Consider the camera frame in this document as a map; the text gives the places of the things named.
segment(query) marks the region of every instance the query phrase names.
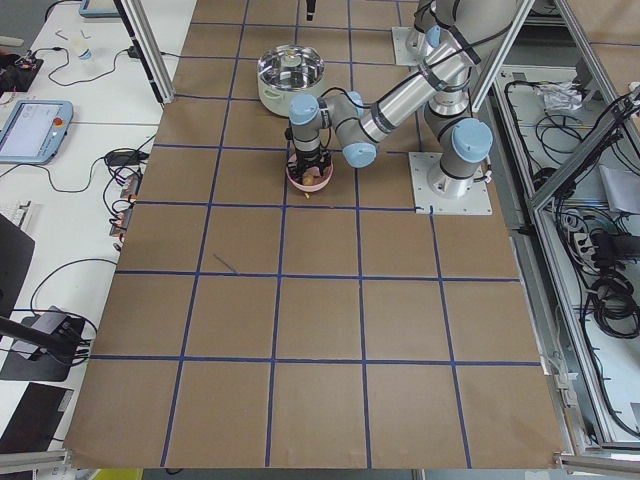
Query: black monitor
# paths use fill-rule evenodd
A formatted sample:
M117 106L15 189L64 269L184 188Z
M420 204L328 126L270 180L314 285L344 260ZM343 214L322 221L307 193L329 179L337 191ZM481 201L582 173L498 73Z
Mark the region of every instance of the black monitor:
M2 336L14 339L12 351L0 370L0 379L60 382L69 374L84 320L56 311L55 307L41 317L27 317L21 323L8 318L29 271L34 248L34 241L26 233L0 215L0 339ZM55 324L48 332L31 328L45 316L44 323ZM26 351L28 348L21 347L24 342L28 347L38 348Z

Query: keyboard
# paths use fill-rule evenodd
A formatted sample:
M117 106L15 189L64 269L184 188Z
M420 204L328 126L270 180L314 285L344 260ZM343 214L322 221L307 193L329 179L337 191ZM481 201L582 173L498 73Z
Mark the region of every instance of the keyboard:
M0 201L0 214L4 215L23 232L29 226L34 209L34 205L30 200Z

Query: white paper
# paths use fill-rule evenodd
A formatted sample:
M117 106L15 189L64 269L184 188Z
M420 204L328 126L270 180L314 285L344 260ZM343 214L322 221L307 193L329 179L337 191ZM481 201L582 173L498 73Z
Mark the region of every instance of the white paper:
M600 165L604 191L612 212L640 214L640 177L628 170Z

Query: tiled table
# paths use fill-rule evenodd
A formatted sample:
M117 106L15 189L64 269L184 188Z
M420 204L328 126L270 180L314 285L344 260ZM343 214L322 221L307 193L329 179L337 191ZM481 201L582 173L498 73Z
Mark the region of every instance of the tiled table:
M65 445L78 466L542 468L562 450L511 245L414 213L417 118L287 185L255 61L309 42L371 101L396 2L200 0Z

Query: robotic arm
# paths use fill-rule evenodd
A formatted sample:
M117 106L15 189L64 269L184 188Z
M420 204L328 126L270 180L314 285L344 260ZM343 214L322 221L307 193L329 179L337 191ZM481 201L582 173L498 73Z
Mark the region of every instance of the robotic arm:
M444 150L438 168L429 173L432 189L447 198L464 194L493 141L485 124L467 116L469 75L500 44L516 10L517 0L420 1L417 29L433 25L424 34L431 51L417 71L370 106L356 92L342 89L331 97L293 99L286 134L296 153L288 165L292 180L302 183L309 168L322 175L330 165L321 129L333 128L346 160L361 168L375 160L380 142L425 107L425 119Z

